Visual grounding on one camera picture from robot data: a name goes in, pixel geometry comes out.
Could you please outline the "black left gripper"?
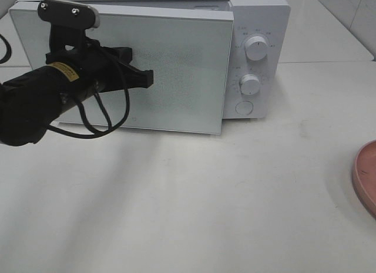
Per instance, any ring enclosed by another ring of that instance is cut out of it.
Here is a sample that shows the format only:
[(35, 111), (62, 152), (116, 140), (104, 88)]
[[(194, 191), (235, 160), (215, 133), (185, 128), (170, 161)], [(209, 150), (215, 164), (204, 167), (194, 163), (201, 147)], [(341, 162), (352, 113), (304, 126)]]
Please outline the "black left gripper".
[(38, 16), (51, 24), (46, 54), (45, 87), (50, 91), (100, 91), (151, 87), (152, 70), (139, 70), (130, 63), (130, 47), (105, 47), (86, 36), (86, 30), (98, 28), (99, 12), (89, 6), (67, 0), (41, 0)]

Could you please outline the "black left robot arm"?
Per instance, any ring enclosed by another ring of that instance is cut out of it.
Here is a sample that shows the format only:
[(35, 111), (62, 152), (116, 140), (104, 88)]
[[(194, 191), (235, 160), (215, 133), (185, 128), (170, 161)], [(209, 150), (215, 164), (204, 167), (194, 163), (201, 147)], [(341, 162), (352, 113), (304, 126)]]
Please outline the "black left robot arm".
[(47, 131), (76, 139), (97, 139), (118, 129), (100, 94), (121, 90), (130, 109), (129, 90), (153, 84), (152, 70), (132, 66), (129, 47), (104, 47), (86, 31), (99, 26), (89, 5), (41, 0), (38, 16), (51, 26), (44, 66), (1, 84), (1, 143), (37, 143)]

